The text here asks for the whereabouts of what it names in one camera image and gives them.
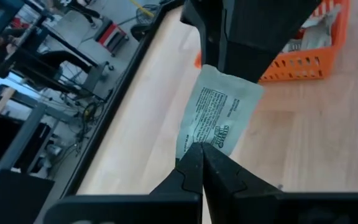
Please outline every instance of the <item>orange plastic crate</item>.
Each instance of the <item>orange plastic crate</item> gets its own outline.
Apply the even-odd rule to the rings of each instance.
[[[330,11],[336,4],[341,5],[341,11],[332,27],[333,45],[331,47],[279,54],[260,81],[313,80],[330,76],[336,54],[346,40],[349,1],[323,0],[311,15],[312,17],[320,16]],[[195,66],[201,68],[201,52],[197,55]]]

